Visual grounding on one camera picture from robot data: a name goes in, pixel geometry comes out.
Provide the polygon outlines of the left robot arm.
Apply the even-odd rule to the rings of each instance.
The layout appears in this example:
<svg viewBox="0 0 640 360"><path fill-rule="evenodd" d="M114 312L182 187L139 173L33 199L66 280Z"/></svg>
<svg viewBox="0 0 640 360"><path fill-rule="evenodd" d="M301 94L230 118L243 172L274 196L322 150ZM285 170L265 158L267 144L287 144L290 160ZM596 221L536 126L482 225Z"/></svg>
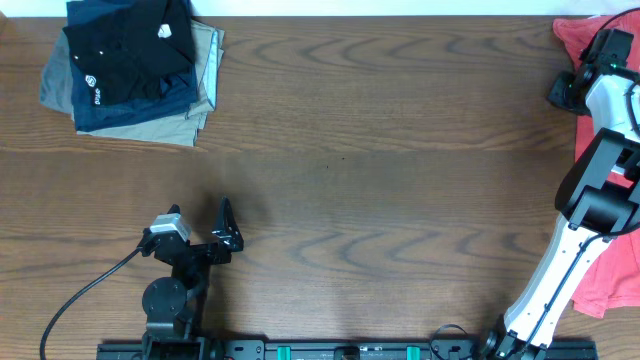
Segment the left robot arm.
<svg viewBox="0 0 640 360"><path fill-rule="evenodd" d="M209 271L230 263L232 255L244 249L230 200L221 200L212 242L193 244L190 234L176 204L143 231L141 254L171 267L171 275L151 282L142 297L147 316L142 338L145 359L203 359L211 351L211 342L194 334L208 292Z"/></svg>

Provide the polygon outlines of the red t-shirt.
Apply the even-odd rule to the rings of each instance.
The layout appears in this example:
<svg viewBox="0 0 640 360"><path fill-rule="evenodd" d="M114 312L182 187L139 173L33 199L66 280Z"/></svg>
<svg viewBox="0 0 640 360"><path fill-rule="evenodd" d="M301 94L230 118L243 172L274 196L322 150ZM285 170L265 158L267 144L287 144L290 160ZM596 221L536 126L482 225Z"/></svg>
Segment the red t-shirt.
<svg viewBox="0 0 640 360"><path fill-rule="evenodd" d="M552 30L565 46L575 70L579 57L593 35L612 16L585 19L555 19ZM628 66L639 70L639 11L615 19L607 28L634 35ZM593 120L578 116L575 160L594 138ZM639 307L639 230L618 237L603 252L581 280L572 296L574 309L586 315L603 318L606 311L620 307Z"/></svg>

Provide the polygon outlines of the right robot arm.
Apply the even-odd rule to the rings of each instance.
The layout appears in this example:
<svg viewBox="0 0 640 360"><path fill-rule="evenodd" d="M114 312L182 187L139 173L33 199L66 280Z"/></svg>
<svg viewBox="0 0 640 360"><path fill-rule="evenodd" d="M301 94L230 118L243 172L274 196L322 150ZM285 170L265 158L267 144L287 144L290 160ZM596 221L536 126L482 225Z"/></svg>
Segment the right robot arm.
<svg viewBox="0 0 640 360"><path fill-rule="evenodd" d="M556 79L548 99L588 115L594 137L563 179L549 246L525 290L489 333L480 359L594 359L592 341L555 341L554 332L582 278L613 241L639 228L639 74L627 66L634 37L601 29L574 72Z"/></svg>

